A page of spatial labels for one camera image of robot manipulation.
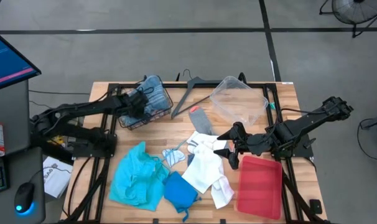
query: computer monitor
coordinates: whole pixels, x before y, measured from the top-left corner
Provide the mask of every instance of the computer monitor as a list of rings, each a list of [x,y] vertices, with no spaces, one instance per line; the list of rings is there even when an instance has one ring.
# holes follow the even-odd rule
[[[0,89],[40,74],[33,63],[0,36]]]

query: wooden tabletop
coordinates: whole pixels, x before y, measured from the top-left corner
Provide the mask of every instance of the wooden tabletop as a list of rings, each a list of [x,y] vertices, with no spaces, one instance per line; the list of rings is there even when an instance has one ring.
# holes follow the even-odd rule
[[[90,95],[90,101],[94,101],[98,99],[101,95],[106,93],[108,89],[108,85],[110,82],[95,82],[93,84],[93,88]],[[296,92],[294,85],[292,83],[276,83],[279,102],[281,108],[293,108],[299,109],[299,104],[296,97]],[[212,92],[212,88],[196,88],[192,90],[191,94],[188,96],[186,102],[182,106],[182,108],[191,105],[193,102],[201,100],[205,96],[208,96]],[[185,93],[185,88],[168,88],[167,91],[169,92],[174,105],[182,98],[183,94]],[[272,101],[273,97],[271,93],[269,93],[270,101]],[[231,128],[231,123],[226,122],[224,119],[219,117],[215,111],[212,109],[212,102],[210,99],[205,100],[204,102],[200,103],[201,106],[209,120],[211,121],[214,130],[218,134],[223,134],[227,130]],[[299,113],[293,111],[284,111],[283,118],[284,119],[297,119],[300,116]],[[93,128],[99,127],[101,123],[101,114],[87,116],[85,117],[85,122],[83,126],[85,128]],[[276,113],[273,111],[273,118],[275,119]],[[268,126],[268,120],[266,112],[262,114],[258,120],[255,122],[253,126],[246,127],[247,133],[255,134],[255,133],[264,133],[265,127]],[[105,194],[105,201],[103,204],[103,213],[101,216],[102,223],[152,223],[153,218],[158,218],[159,223],[181,223],[185,213],[177,213],[175,208],[172,206],[170,202],[166,199],[162,198],[160,203],[158,204],[157,210],[155,212],[150,212],[147,210],[140,210],[128,205],[122,205],[117,202],[110,201],[108,199],[109,195],[109,187],[111,181],[114,177],[114,172],[117,168],[118,163],[120,160],[127,154],[127,152],[133,146],[137,145],[141,141],[146,142],[146,152],[152,155],[162,156],[161,151],[163,149],[168,149],[175,147],[183,140],[186,140],[191,134],[195,131],[193,124],[190,121],[188,111],[178,115],[173,120],[170,119],[170,115],[167,115],[157,121],[149,123],[147,125],[141,126],[133,131],[128,129],[121,128],[118,124],[116,126],[116,134],[118,135],[118,144],[116,148],[116,152],[114,157],[111,159],[109,172],[108,172],[108,180],[106,185],[106,194]],[[187,145],[184,144],[180,150],[186,154]],[[263,153],[261,155],[263,159],[270,159],[270,153]],[[70,185],[68,186],[67,197],[65,199],[64,208],[67,209],[68,207],[68,196],[70,195],[72,183],[77,176],[78,170],[82,166],[86,159],[81,158],[77,159],[73,165],[73,172],[70,179]],[[227,176],[231,188],[237,192],[238,189],[238,181],[240,176],[240,170],[232,170],[228,161],[226,159],[223,160],[224,162],[224,170],[225,175]],[[292,158],[292,163],[294,165],[294,171],[297,181],[297,187],[299,193],[304,198],[306,202],[309,202],[310,199],[319,199],[322,202],[322,196],[320,193],[319,183],[317,181],[317,176],[315,173],[315,169],[312,164],[303,159],[303,158]],[[79,180],[77,182],[77,186],[75,187],[73,198],[72,198],[72,211],[73,209],[78,206],[81,202],[82,198],[85,196],[88,190],[91,170],[93,165],[93,159],[87,163],[85,168],[83,169],[81,175],[79,176]],[[99,172],[101,170],[103,163],[102,160],[100,161],[99,165]],[[176,170],[181,174],[187,168],[187,161],[182,161],[173,166],[172,170]],[[296,219],[295,207],[293,203],[292,195],[288,192],[289,198],[289,205],[291,210],[292,219]],[[208,189],[205,194],[201,195],[202,201],[195,202],[194,205],[189,209],[190,216],[189,219],[186,221],[187,223],[220,223],[220,219],[226,219],[227,223],[285,223],[284,212],[281,205],[281,218],[280,220],[268,220],[262,217],[257,217],[254,215],[248,215],[245,213],[238,212],[236,209],[236,195],[233,197],[233,200],[225,207],[221,209],[216,209],[213,203],[210,189]],[[93,197],[92,206],[91,206],[91,214],[90,219],[94,219],[96,206],[97,206],[97,198],[98,192]],[[323,214],[319,215],[323,219],[327,219],[325,214],[325,208],[322,202],[322,210]]]

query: concrete floor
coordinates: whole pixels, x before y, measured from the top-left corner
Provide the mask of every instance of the concrete floor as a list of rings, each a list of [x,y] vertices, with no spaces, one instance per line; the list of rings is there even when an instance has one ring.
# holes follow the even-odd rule
[[[265,0],[271,28],[350,27],[319,16],[323,0]],[[263,27],[256,0],[2,0],[0,30],[145,29],[168,27]],[[30,88],[90,92],[93,81],[164,81],[189,68],[193,75],[222,79],[245,72],[251,81],[273,81],[263,32],[213,34],[4,35],[43,72]],[[328,219],[377,223],[377,161],[356,142],[358,122],[377,116],[377,32],[356,39],[349,32],[272,33],[281,79],[294,82],[303,110],[341,96],[354,112],[343,122],[311,133],[317,175]],[[30,94],[57,106],[87,96]],[[45,108],[31,105],[30,113]],[[377,132],[361,142],[377,157]],[[45,222],[56,222],[63,200],[47,204]]]

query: red tray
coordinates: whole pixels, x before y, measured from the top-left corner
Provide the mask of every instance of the red tray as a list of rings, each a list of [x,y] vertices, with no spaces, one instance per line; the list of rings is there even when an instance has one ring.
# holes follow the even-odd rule
[[[281,163],[244,156],[237,209],[273,220],[281,216]]]

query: white paper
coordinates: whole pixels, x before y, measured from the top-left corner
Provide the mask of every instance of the white paper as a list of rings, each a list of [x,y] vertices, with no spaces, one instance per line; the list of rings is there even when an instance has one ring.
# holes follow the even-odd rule
[[[60,162],[50,156],[44,161],[43,167],[56,167],[60,170],[68,170],[69,172],[72,172],[71,165]],[[71,177],[71,174],[67,171],[60,171],[58,169],[44,169],[45,192],[55,198],[59,198],[61,194],[63,194]]]

